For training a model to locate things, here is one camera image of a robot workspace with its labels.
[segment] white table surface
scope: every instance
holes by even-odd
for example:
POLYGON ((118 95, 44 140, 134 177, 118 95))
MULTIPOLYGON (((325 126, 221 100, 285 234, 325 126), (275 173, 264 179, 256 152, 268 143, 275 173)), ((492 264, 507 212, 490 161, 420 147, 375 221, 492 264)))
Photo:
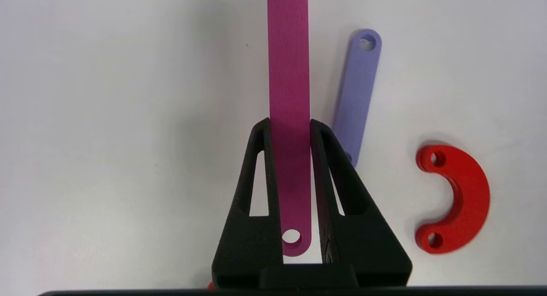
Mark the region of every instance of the white table surface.
MULTIPOLYGON (((309 0, 313 118, 332 123, 363 28, 383 47, 357 171, 409 285, 547 284, 547 0, 309 0), (449 255, 414 242, 452 202, 416 167, 427 140, 491 187, 483 230, 449 255)), ((267 36, 266 0, 0 0, 2 294, 207 285, 268 116, 267 36)), ((320 261, 318 236, 286 261, 320 261)))

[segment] red semicircular part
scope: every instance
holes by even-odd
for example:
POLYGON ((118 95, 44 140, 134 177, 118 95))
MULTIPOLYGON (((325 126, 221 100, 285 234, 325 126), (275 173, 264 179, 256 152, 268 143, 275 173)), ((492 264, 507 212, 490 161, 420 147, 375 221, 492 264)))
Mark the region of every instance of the red semicircular part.
POLYGON ((448 215, 416 231, 416 244, 432 254, 455 251, 480 231, 490 207, 490 189, 482 168, 469 154, 451 146, 425 146, 416 154, 418 167, 444 176, 454 191, 448 215))

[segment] mounting hole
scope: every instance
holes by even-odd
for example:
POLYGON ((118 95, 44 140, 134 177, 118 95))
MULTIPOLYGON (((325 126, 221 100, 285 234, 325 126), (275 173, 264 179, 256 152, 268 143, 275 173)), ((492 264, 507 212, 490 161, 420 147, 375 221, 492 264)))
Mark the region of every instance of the mounting hole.
POLYGON ((376 39, 371 35, 364 35, 359 39, 359 46, 366 51, 371 51, 376 46, 376 39))
POLYGON ((281 238, 283 238, 283 241, 286 243, 296 245, 300 241, 300 232, 294 229, 290 229, 285 231, 285 233, 283 233, 283 236, 281 238))
POLYGON ((443 236, 439 233, 432 232, 427 236, 427 241, 429 242, 429 246, 431 248, 436 249, 443 245, 443 236))
POLYGON ((441 168, 446 163, 446 156, 443 152, 434 152, 431 154, 431 163, 437 167, 441 168))

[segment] red object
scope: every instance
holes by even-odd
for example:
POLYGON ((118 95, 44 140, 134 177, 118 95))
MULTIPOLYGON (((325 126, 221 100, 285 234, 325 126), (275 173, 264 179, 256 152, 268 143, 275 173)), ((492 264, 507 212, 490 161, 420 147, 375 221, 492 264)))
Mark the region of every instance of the red object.
POLYGON ((466 152, 451 146, 425 146, 416 154, 418 167, 444 176, 454 191, 448 215, 425 224, 416 232, 416 243, 424 251, 438 254, 455 251, 480 231, 490 207, 490 189, 479 164, 466 152))

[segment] purple link bar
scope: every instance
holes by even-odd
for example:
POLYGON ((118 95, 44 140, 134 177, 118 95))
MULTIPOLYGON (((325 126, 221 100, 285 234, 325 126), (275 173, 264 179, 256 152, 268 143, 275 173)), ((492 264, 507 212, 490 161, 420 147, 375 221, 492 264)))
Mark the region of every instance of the purple link bar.
POLYGON ((332 130, 353 166, 357 165, 361 150, 381 48, 382 40, 378 33, 364 29, 351 40, 347 55, 332 130))

